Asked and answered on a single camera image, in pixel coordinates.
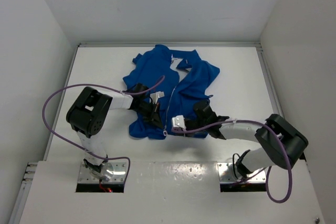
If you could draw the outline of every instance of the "blue jacket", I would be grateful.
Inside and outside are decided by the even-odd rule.
[[[191,68],[187,76],[180,82],[179,73],[170,68],[172,57],[182,58],[178,69]],[[193,105],[211,96],[205,95],[205,90],[219,74],[219,68],[202,60],[197,51],[170,50],[164,45],[156,45],[151,51],[139,54],[133,59],[135,69],[123,78],[127,88],[137,83],[152,87],[158,78],[165,75],[165,80],[156,88],[163,91],[164,97],[159,99],[160,116],[168,134],[172,133],[171,118],[183,115],[185,118],[195,119]],[[133,137],[149,137],[153,139],[165,139],[163,130],[144,123],[142,116],[129,127]],[[207,134],[198,134],[196,137],[206,137]]]

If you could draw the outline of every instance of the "purple hose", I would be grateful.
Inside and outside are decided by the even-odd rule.
[[[69,139],[67,139],[67,138],[65,138],[65,137],[63,137],[63,136],[61,136],[61,135],[58,134],[57,132],[55,132],[55,131],[51,128],[51,126],[48,124],[48,122],[47,122],[47,120],[46,120],[46,107],[47,107],[47,104],[49,103],[49,101],[50,101],[55,95],[57,95],[58,93],[60,93],[60,92],[62,92],[62,91],[64,91],[64,90],[66,90],[66,89],[70,89],[70,88],[74,88],[74,87],[81,87],[81,86],[92,86],[92,87],[98,87],[98,88],[108,89],[108,90],[111,90],[111,91],[114,91],[114,92],[117,92],[117,93],[124,93],[124,94],[138,95],[138,94],[144,94],[144,93],[147,93],[148,91],[151,91],[152,89],[155,89],[158,85],[160,85],[160,84],[163,82],[164,78],[165,78],[165,76],[161,76],[161,77],[159,78],[159,80],[156,82],[156,84],[155,84],[153,87],[151,87],[151,88],[149,88],[149,89],[147,89],[147,90],[138,92],[138,93],[122,92],[122,91],[120,91],[120,90],[113,89],[113,88],[109,88],[109,87],[106,87],[106,86],[97,85],[97,84],[89,84],[89,83],[75,84],[75,85],[70,85],[70,86],[64,87],[64,88],[59,89],[59,90],[55,91],[54,93],[52,93],[52,94],[48,97],[48,99],[46,100],[46,102],[44,103],[43,108],[42,108],[42,119],[43,119],[44,125],[45,125],[46,128],[47,128],[52,134],[54,134],[55,136],[57,136],[57,137],[59,137],[60,139],[62,139],[62,140],[64,140],[64,141],[68,142],[69,144],[72,144],[72,145],[74,145],[75,147],[80,148],[81,150],[87,152],[87,150],[86,150],[84,147],[80,146],[79,144],[74,143],[73,141],[71,141],[71,140],[69,140]],[[117,159],[127,159],[127,161],[128,161],[128,168],[127,168],[127,172],[126,172],[126,175],[125,175],[124,184],[126,183],[126,180],[127,180],[127,177],[128,177],[128,173],[129,173],[129,171],[130,171],[130,167],[131,167],[131,160],[130,160],[129,157],[109,157],[109,158],[106,158],[106,157],[100,157],[100,156],[98,156],[98,155],[96,155],[96,154],[94,154],[94,153],[91,153],[91,152],[88,152],[88,153],[89,153],[91,156],[93,156],[93,157],[96,157],[96,158],[99,158],[99,159],[102,159],[102,160],[106,160],[106,161],[108,161],[108,160],[117,160]]]
[[[257,121],[251,121],[251,120],[237,120],[237,121],[224,121],[224,122],[216,122],[216,123],[212,123],[212,124],[209,124],[207,126],[204,126],[204,127],[201,127],[201,128],[198,128],[198,129],[195,129],[195,130],[190,130],[190,131],[179,131],[179,130],[175,130],[175,129],[172,129],[172,132],[174,133],[178,133],[178,134],[181,134],[181,133],[184,133],[184,134],[190,134],[190,133],[195,133],[195,132],[199,132],[199,131],[203,131],[203,130],[206,130],[207,128],[210,128],[212,126],[216,126],[216,125],[221,125],[221,124],[225,124],[225,123],[251,123],[251,124],[255,124],[255,125],[259,125],[261,127],[264,127],[265,129],[267,129],[273,136],[274,138],[276,139],[279,147],[280,147],[280,150],[283,154],[283,158],[285,159],[285,163],[286,163],[286,168],[287,168],[287,171],[288,171],[288,190],[287,190],[287,194],[286,196],[283,198],[283,199],[274,199],[272,197],[272,195],[270,194],[269,192],[269,186],[268,186],[268,179],[269,179],[269,174],[270,174],[270,171],[271,171],[271,166],[268,168],[268,171],[267,171],[267,174],[266,174],[266,192],[267,192],[267,195],[268,197],[274,201],[275,203],[284,203],[286,202],[291,193],[292,193],[292,187],[293,187],[293,177],[292,177],[292,170],[291,170],[291,165],[290,165],[290,162],[289,162],[289,158],[287,156],[287,153],[286,153],[286,150],[281,142],[281,140],[279,139],[279,137],[277,136],[277,134],[267,125],[263,124],[263,123],[260,123],[260,122],[257,122]]]

